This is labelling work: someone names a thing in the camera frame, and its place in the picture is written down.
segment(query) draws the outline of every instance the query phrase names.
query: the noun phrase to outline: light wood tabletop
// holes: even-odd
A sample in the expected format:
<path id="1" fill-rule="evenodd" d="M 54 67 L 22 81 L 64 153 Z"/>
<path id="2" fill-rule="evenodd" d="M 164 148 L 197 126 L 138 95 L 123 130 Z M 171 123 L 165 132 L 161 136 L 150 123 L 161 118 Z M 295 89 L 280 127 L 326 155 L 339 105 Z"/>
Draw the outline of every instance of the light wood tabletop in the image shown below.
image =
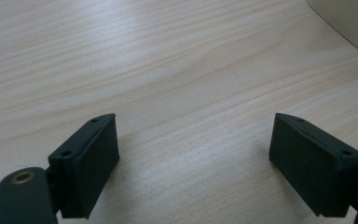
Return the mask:
<path id="1" fill-rule="evenodd" d="M 305 0 L 0 1 L 0 181 L 117 114 L 119 163 L 60 223 L 353 223 L 270 163 L 277 112 L 358 149 L 358 49 Z"/>

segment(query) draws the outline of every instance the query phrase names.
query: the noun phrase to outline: bolt hole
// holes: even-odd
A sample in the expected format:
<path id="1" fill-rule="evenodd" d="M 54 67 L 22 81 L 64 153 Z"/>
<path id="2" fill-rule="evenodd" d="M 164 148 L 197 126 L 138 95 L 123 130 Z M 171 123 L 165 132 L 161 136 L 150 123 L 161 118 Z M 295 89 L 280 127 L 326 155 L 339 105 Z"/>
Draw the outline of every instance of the bolt hole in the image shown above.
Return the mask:
<path id="1" fill-rule="evenodd" d="M 11 183 L 19 185 L 28 182 L 32 178 L 34 178 L 34 172 L 22 172 L 20 174 L 15 175 L 11 179 Z"/>
<path id="2" fill-rule="evenodd" d="M 70 156 L 72 154 L 71 151 L 64 151 L 61 155 L 64 157 Z"/>
<path id="3" fill-rule="evenodd" d="M 351 153 L 347 150 L 341 150 L 341 152 L 342 152 L 342 154 L 347 155 L 347 156 L 351 155 Z"/>

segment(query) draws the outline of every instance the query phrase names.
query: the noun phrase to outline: black plastic part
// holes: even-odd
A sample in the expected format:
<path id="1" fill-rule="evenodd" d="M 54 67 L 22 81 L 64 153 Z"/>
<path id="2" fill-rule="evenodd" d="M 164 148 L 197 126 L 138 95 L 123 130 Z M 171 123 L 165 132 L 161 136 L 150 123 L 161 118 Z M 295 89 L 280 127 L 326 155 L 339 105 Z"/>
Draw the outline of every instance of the black plastic part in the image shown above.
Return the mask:
<path id="1" fill-rule="evenodd" d="M 0 224 L 7 223 L 57 223 L 43 169 L 22 169 L 1 181 Z"/>
<path id="2" fill-rule="evenodd" d="M 57 214 L 63 205 L 62 187 L 57 179 L 54 178 L 51 167 L 46 170 L 46 176 L 48 177 L 48 187 L 51 195 L 51 202 L 53 204 L 53 212 Z"/>
<path id="3" fill-rule="evenodd" d="M 276 114 L 269 159 L 315 215 L 346 216 L 358 150 L 303 119 Z"/>
<path id="4" fill-rule="evenodd" d="M 89 217 L 119 159 L 115 115 L 91 119 L 49 157 L 62 217 Z"/>

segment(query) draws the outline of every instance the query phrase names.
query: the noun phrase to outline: wood grain surface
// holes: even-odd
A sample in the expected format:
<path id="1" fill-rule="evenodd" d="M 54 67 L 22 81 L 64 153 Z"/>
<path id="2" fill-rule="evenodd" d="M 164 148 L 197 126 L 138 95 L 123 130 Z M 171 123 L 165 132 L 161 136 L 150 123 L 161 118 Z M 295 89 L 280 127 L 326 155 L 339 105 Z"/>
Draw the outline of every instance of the wood grain surface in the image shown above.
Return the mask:
<path id="1" fill-rule="evenodd" d="M 119 164 L 60 223 L 352 223 L 269 162 L 277 112 L 358 149 L 358 49 L 305 0 L 0 1 L 0 180 L 117 114 Z"/>

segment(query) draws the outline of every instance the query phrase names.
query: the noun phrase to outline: wooden table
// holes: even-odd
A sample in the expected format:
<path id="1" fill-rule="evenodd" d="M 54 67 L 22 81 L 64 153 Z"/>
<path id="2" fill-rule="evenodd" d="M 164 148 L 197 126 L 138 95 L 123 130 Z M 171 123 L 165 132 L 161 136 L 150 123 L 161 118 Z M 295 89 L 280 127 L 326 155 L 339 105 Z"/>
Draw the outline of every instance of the wooden table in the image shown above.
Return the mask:
<path id="1" fill-rule="evenodd" d="M 358 49 L 305 0 L 0 1 L 0 180 L 117 114 L 119 164 L 60 223 L 352 223 L 269 162 L 277 112 L 358 149 Z"/>

